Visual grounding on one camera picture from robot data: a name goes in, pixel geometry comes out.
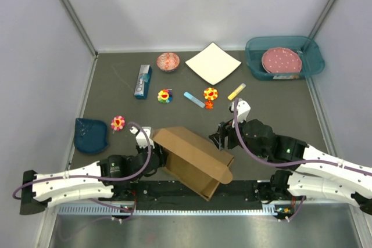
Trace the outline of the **brown cardboard box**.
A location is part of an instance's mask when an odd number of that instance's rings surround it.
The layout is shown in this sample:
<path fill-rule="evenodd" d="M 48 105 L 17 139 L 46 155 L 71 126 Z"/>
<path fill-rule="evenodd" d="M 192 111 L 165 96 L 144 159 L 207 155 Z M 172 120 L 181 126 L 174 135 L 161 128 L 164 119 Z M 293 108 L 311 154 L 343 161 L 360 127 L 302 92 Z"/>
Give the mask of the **brown cardboard box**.
<path fill-rule="evenodd" d="M 152 140 L 167 153 L 165 170 L 206 201 L 220 184 L 233 181 L 230 166 L 234 156 L 189 129 L 161 128 Z"/>

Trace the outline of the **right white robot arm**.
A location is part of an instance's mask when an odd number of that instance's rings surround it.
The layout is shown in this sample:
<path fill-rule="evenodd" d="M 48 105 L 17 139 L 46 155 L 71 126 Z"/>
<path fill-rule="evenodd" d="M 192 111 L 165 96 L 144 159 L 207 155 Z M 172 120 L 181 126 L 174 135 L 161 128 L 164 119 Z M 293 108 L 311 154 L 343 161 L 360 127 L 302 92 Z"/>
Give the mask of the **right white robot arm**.
<path fill-rule="evenodd" d="M 371 214 L 371 168 L 351 163 L 314 146 L 275 134 L 254 119 L 219 124 L 209 139 L 218 150 L 241 147 L 254 160 L 277 168 L 270 179 L 272 200 L 305 197 L 337 200 Z"/>

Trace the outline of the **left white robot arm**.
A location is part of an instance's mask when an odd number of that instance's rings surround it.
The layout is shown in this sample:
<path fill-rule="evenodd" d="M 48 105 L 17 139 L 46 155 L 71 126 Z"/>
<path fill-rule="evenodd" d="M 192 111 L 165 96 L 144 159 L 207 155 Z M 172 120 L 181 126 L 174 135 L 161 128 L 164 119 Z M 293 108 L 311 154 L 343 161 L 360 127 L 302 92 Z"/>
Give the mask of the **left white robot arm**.
<path fill-rule="evenodd" d="M 33 215 L 62 203 L 86 199 L 118 200 L 131 195 L 132 184 L 155 175 L 166 165 L 167 154 L 158 146 L 137 147 L 135 156 L 111 155 L 87 166 L 39 174 L 23 173 L 20 215 Z"/>

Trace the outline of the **blue toothpaste box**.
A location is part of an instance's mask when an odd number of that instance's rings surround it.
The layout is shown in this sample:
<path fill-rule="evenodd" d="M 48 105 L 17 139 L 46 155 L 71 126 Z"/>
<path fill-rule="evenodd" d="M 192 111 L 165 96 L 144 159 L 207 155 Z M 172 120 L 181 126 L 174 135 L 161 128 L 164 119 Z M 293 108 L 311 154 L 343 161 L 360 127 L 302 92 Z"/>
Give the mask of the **blue toothpaste box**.
<path fill-rule="evenodd" d="M 147 98 L 151 76 L 152 76 L 151 66 L 149 64 L 141 65 L 134 89 L 134 96 L 136 99 Z"/>

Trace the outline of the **red glitter ornament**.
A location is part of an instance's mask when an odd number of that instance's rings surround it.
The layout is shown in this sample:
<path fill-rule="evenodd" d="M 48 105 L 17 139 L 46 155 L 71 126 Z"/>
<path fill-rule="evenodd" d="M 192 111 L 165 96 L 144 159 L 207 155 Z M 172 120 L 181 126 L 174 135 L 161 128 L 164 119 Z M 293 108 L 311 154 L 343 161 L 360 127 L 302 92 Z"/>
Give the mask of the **red glitter ornament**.
<path fill-rule="evenodd" d="M 205 102 L 205 109 L 212 110 L 213 106 L 214 106 L 213 101 L 208 100 L 208 101 Z"/>

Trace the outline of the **orange flower plush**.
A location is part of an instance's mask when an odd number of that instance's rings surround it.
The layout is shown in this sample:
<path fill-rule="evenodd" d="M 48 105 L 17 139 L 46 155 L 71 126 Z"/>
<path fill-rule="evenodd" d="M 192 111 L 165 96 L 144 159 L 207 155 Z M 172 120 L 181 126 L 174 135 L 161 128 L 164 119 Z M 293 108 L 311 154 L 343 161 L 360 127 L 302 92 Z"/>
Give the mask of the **orange flower plush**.
<path fill-rule="evenodd" d="M 208 101 L 214 101 L 218 98 L 219 93 L 217 89 L 209 87 L 203 91 L 203 96 Z"/>

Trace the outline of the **blue marker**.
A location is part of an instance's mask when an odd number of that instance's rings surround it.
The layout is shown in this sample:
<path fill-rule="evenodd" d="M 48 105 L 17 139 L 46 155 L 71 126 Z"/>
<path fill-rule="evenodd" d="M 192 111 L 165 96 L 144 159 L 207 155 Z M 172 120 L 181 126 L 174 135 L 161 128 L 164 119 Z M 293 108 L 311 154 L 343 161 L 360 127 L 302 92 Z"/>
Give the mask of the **blue marker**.
<path fill-rule="evenodd" d="M 188 100 L 190 100 L 192 103 L 196 104 L 197 106 L 199 106 L 201 108 L 205 108 L 205 103 L 203 101 L 199 100 L 198 98 L 194 97 L 189 92 L 185 91 L 183 95 L 184 95 L 184 97 L 186 97 Z"/>

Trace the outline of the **rainbow flower plush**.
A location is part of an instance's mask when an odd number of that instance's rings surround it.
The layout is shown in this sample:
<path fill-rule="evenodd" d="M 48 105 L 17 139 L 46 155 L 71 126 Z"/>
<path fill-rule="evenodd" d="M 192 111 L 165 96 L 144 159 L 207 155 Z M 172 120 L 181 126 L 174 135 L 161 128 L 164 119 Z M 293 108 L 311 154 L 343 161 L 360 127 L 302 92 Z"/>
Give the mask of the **rainbow flower plush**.
<path fill-rule="evenodd" d="M 158 92 L 158 101 L 160 103 L 170 103 L 173 100 L 172 89 L 162 89 Z"/>

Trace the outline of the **white square plate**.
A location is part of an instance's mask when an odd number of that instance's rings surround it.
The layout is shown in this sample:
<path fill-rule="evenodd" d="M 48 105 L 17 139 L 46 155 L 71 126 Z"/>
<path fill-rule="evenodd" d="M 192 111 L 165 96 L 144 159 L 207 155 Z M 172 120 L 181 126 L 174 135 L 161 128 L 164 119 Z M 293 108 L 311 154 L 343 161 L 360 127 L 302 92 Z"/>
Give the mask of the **white square plate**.
<path fill-rule="evenodd" d="M 235 71 L 241 62 L 212 42 L 185 64 L 208 84 L 216 85 Z"/>

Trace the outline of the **red patterned bowl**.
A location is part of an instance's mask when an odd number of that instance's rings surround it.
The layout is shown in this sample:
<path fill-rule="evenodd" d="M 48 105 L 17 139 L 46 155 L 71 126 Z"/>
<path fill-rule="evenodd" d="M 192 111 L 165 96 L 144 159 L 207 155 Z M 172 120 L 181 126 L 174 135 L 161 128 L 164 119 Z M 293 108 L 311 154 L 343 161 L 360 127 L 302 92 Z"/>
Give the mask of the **red patterned bowl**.
<path fill-rule="evenodd" d="M 178 69 L 180 65 L 180 58 L 176 53 L 166 52 L 161 54 L 156 59 L 156 65 L 161 71 L 171 73 Z"/>

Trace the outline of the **teal plastic bin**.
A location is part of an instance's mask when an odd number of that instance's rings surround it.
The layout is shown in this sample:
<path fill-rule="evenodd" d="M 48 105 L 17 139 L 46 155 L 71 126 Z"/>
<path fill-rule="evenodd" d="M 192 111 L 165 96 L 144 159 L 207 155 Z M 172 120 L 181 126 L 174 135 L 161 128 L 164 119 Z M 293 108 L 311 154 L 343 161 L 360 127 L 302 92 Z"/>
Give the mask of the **teal plastic bin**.
<path fill-rule="evenodd" d="M 301 80 L 325 67 L 317 43 L 304 36 L 252 38 L 246 43 L 245 56 L 252 75 L 262 81 Z"/>

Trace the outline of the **pink polka dot plate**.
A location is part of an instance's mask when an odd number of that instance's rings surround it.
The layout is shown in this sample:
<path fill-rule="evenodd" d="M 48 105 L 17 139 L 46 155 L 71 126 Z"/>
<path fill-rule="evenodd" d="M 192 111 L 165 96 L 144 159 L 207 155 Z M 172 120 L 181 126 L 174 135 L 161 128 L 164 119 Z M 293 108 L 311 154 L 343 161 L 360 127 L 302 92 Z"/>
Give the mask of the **pink polka dot plate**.
<path fill-rule="evenodd" d="M 302 70 L 301 58 L 288 48 L 276 47 L 267 50 L 261 63 L 268 73 L 273 74 L 300 73 Z"/>

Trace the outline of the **pink flower plush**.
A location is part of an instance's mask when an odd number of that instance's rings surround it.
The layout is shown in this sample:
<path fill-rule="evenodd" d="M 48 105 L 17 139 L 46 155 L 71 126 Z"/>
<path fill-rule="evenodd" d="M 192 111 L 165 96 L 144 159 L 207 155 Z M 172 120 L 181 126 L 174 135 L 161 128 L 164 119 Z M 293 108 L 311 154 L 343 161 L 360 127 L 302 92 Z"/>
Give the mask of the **pink flower plush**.
<path fill-rule="evenodd" d="M 121 131 L 125 127 L 125 118 L 123 116 L 116 116 L 111 121 L 111 129 L 113 132 Z"/>

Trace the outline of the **dark blue leaf dish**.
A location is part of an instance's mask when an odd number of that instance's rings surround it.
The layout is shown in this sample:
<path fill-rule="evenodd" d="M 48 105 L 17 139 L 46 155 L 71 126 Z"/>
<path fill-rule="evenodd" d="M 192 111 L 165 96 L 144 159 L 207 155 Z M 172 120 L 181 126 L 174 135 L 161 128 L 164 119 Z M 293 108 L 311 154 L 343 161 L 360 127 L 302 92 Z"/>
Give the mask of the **dark blue leaf dish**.
<path fill-rule="evenodd" d="M 81 153 L 98 154 L 108 147 L 108 127 L 101 120 L 76 118 L 74 147 Z"/>

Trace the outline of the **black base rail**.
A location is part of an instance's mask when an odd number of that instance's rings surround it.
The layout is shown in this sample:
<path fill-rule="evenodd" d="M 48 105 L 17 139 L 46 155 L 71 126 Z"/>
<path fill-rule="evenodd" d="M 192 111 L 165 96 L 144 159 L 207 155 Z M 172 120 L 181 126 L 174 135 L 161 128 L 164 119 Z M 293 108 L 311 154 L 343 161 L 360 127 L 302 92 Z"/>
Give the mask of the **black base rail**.
<path fill-rule="evenodd" d="M 179 181 L 139 181 L 114 189 L 102 202 L 133 202 L 138 210 L 253 210 L 262 204 L 255 197 L 253 181 L 220 184 L 207 201 Z"/>

